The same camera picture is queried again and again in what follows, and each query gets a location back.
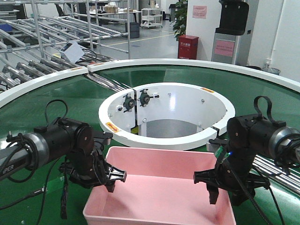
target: blue bin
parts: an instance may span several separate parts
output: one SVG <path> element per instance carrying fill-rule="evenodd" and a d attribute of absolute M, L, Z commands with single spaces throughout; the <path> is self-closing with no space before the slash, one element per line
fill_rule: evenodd
<path fill-rule="evenodd" d="M 12 26 L 10 26 L 9 24 L 5 23 L 5 24 L 0 24 L 0 29 L 4 30 L 5 32 L 11 32 L 13 31 Z"/>

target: black cable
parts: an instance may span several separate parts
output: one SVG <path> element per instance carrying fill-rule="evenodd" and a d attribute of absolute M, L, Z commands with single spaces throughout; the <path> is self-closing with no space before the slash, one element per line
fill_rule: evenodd
<path fill-rule="evenodd" d="M 94 141 L 95 143 L 100 144 L 100 150 L 103 151 L 104 150 L 104 145 L 103 143 L 99 142 L 99 141 Z"/>
<path fill-rule="evenodd" d="M 45 204 L 45 198 L 46 198 L 46 192 L 47 192 L 47 184 L 48 184 L 48 180 L 49 180 L 49 176 L 50 176 L 51 170 L 52 170 L 52 168 L 54 167 L 54 165 L 57 163 L 57 161 L 59 159 L 60 158 L 56 159 L 54 161 L 54 163 L 52 163 L 52 165 L 50 166 L 50 168 L 48 170 L 48 174 L 46 176 L 45 185 L 44 185 L 44 192 L 43 192 L 43 198 L 42 198 L 42 203 L 41 203 L 41 209 L 40 209 L 40 212 L 39 212 L 39 215 L 38 215 L 38 219 L 37 219 L 36 225 L 39 224 L 39 222 L 41 221 L 41 218 L 42 218 L 42 214 L 43 214 L 43 210 L 44 210 L 44 204 Z"/>
<path fill-rule="evenodd" d="M 48 107 L 51 103 L 53 103 L 53 102 L 62 102 L 62 103 L 65 105 L 65 107 L 66 107 L 66 112 L 65 112 L 65 114 L 62 116 L 61 119 L 65 118 L 65 116 L 67 115 L 67 113 L 68 113 L 68 111 L 69 111 L 69 107 L 68 107 L 67 103 L 66 103 L 64 100 L 61 100 L 61 99 L 55 99 L 55 100 L 52 100 L 52 101 L 48 102 L 47 105 L 46 105 L 46 108 L 45 108 L 45 118 L 46 118 L 47 126 L 49 125 L 49 119 L 48 119 L 48 115 L 47 115 L 47 107 Z"/>
<path fill-rule="evenodd" d="M 97 59 L 97 53 L 95 53 L 94 51 L 92 51 L 91 49 L 88 49 L 88 48 L 83 48 L 82 50 L 84 51 L 88 51 L 88 52 L 91 52 L 93 54 L 95 54 L 95 57 L 94 58 L 91 58 L 89 60 L 81 60 L 81 61 L 78 61 L 77 63 L 81 63 L 81 62 L 90 62 L 90 61 L 93 61 L 93 60 L 96 60 Z"/>
<path fill-rule="evenodd" d="M 233 174 L 234 178 L 236 179 L 236 181 L 240 185 L 241 189 L 243 190 L 243 192 L 245 193 L 245 195 L 248 197 L 248 199 L 251 201 L 251 203 L 254 205 L 254 207 L 255 207 L 256 211 L 259 213 L 259 215 L 264 219 L 264 221 L 268 225 L 273 225 L 271 223 L 271 221 L 267 218 L 267 216 L 264 214 L 264 212 L 262 211 L 262 209 L 259 207 L 259 205 L 257 204 L 257 202 L 254 200 L 254 198 L 252 197 L 252 195 L 249 193 L 247 187 L 243 184 L 243 182 L 241 181 L 241 179 L 239 178 L 239 176 L 237 175 L 237 173 L 232 169 L 232 167 L 231 167 L 231 165 L 230 165 L 230 163 L 228 162 L 227 159 L 225 159 L 223 161 L 223 164 L 225 164 L 229 168 L 229 170 Z"/>
<path fill-rule="evenodd" d="M 8 85 L 7 85 L 7 84 L 5 85 L 5 84 L 2 84 L 2 83 L 0 83 L 0 85 L 1 85 L 1 86 L 4 86 L 4 87 L 6 87 L 6 90 L 8 90 L 8 89 L 9 89 L 9 87 L 8 87 Z"/>
<path fill-rule="evenodd" d="M 2 163 L 2 165 L 0 166 L 0 174 L 3 174 L 3 171 L 5 169 L 5 167 L 8 165 L 10 159 L 17 153 L 19 152 L 21 149 L 23 148 L 23 146 L 19 146 L 18 148 L 16 148 Z"/>
<path fill-rule="evenodd" d="M 263 174 L 256 168 L 256 166 L 252 165 L 252 167 L 253 167 L 253 169 L 255 169 L 256 172 L 264 179 L 265 182 L 268 182 L 268 178 L 266 178 L 265 176 L 263 176 Z M 273 201 L 274 201 L 274 203 L 275 203 L 277 212 L 278 212 L 279 217 L 280 217 L 280 220 L 281 220 L 281 224 L 282 224 L 282 225 L 285 225 L 285 221 L 284 221 L 284 219 L 283 219 L 281 210 L 280 210 L 280 208 L 279 208 L 278 202 L 277 202 L 277 200 L 276 200 L 276 198 L 275 198 L 275 195 L 274 195 L 273 190 L 271 189 L 271 187 L 269 187 L 269 191 L 270 191 L 270 193 L 271 193 L 271 195 L 272 195 L 272 198 L 273 198 Z"/>
<path fill-rule="evenodd" d="M 25 144 L 27 144 L 27 145 L 29 145 L 29 147 L 30 147 L 30 149 L 32 151 L 31 155 L 33 156 L 32 158 L 34 160 L 34 164 L 33 164 L 32 168 L 31 168 L 30 174 L 25 179 L 23 179 L 23 180 L 16 180 L 16 179 L 14 179 L 12 177 L 8 177 L 8 179 L 10 181 L 14 182 L 14 183 L 23 183 L 23 182 L 28 181 L 33 176 L 33 174 L 35 173 L 35 171 L 38 169 L 38 164 L 39 164 L 38 149 L 37 149 L 35 143 L 31 139 L 29 139 L 29 138 L 27 138 L 25 136 L 22 136 L 22 139 L 23 139 L 23 143 L 22 143 L 23 147 L 25 147 Z"/>
<path fill-rule="evenodd" d="M 43 193 L 43 191 L 44 191 L 43 188 L 40 188 L 40 189 L 38 189 L 38 190 L 36 190 L 36 191 L 33 191 L 33 192 L 29 193 L 28 195 L 26 195 L 26 196 L 24 196 L 24 197 L 22 197 L 22 198 L 20 198 L 20 199 L 18 199 L 18 200 L 16 200 L 16 201 L 14 201 L 14 202 L 8 204 L 8 205 L 1 206 L 1 207 L 0 207 L 0 210 L 7 209 L 7 208 L 9 208 L 9 207 L 11 207 L 11 206 L 14 206 L 14 205 L 16 205 L 16 204 L 18 204 L 18 203 L 20 203 L 20 202 L 22 202 L 22 201 L 28 199 L 28 198 L 32 198 L 32 197 L 38 196 L 38 195 L 40 195 L 41 193 Z"/>

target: green conveyor belt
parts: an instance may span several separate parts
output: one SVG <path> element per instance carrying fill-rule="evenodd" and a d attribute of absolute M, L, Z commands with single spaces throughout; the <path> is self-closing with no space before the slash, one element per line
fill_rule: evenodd
<path fill-rule="evenodd" d="M 235 107 L 236 115 L 255 113 L 253 99 L 258 95 L 269 96 L 273 102 L 273 118 L 285 120 L 288 126 L 300 128 L 300 94 L 285 87 L 252 78 L 246 75 L 190 66 L 132 66 L 108 69 L 99 72 L 131 87 L 158 82 L 178 82 L 203 86 L 228 98 Z M 0 109 L 0 139 L 5 139 L 7 132 L 32 132 L 35 126 L 45 125 L 45 105 L 53 99 L 63 99 L 69 106 L 68 117 L 89 123 L 101 129 L 98 122 L 98 108 L 114 92 L 101 87 L 84 76 L 76 76 L 54 82 L 31 91 Z M 200 101 L 191 96 L 195 102 Z M 50 120 L 62 116 L 64 106 L 60 103 L 50 106 Z M 266 104 L 261 104 L 265 112 Z M 121 146 L 112 141 L 110 146 Z M 60 174 L 58 163 L 50 176 L 55 179 Z M 0 206 L 23 197 L 32 190 L 42 187 L 50 165 L 37 170 L 33 178 L 26 183 L 15 184 L 8 179 L 0 181 Z M 22 170 L 14 177 L 22 177 L 28 171 Z M 275 195 L 287 225 L 298 225 L 300 215 L 300 198 L 284 187 L 273 183 Z M 70 184 L 67 203 L 68 219 L 60 219 L 61 191 L 53 191 L 46 196 L 45 210 L 41 225 L 86 225 L 82 211 L 90 194 L 89 189 Z M 265 210 L 274 224 L 281 224 L 269 191 L 259 188 L 255 199 Z M 0 211 L 0 225 L 34 225 L 40 209 L 41 195 L 28 199 L 14 207 Z M 237 225 L 265 224 L 249 201 L 233 208 Z"/>

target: orange label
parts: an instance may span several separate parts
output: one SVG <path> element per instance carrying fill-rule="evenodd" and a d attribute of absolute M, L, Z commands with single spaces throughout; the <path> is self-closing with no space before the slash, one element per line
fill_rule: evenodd
<path fill-rule="evenodd" d="M 82 69 L 82 67 L 77 67 L 77 68 L 73 68 L 73 69 L 70 69 L 70 70 L 77 70 L 77 69 Z"/>
<path fill-rule="evenodd" d="M 92 64 L 93 66 L 97 66 L 97 65 L 102 65 L 103 64 L 103 62 L 100 62 L 100 63 L 94 63 L 94 64 Z"/>
<path fill-rule="evenodd" d="M 205 90 L 205 91 L 208 91 L 209 93 L 214 93 L 214 91 L 213 90 L 211 90 L 211 89 L 208 89 L 208 88 L 201 88 L 202 90 Z"/>
<path fill-rule="evenodd" d="M 119 130 L 114 124 L 112 124 L 111 122 L 107 122 L 106 125 L 107 125 L 114 133 L 117 133 L 117 132 L 120 131 L 120 130 Z"/>

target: red fire extinguisher box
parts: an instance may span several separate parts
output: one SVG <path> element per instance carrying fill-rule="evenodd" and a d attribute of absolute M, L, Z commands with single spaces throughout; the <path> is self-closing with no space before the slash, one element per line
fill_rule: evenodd
<path fill-rule="evenodd" d="M 179 36 L 178 59 L 195 60 L 197 57 L 199 37 L 190 35 Z"/>

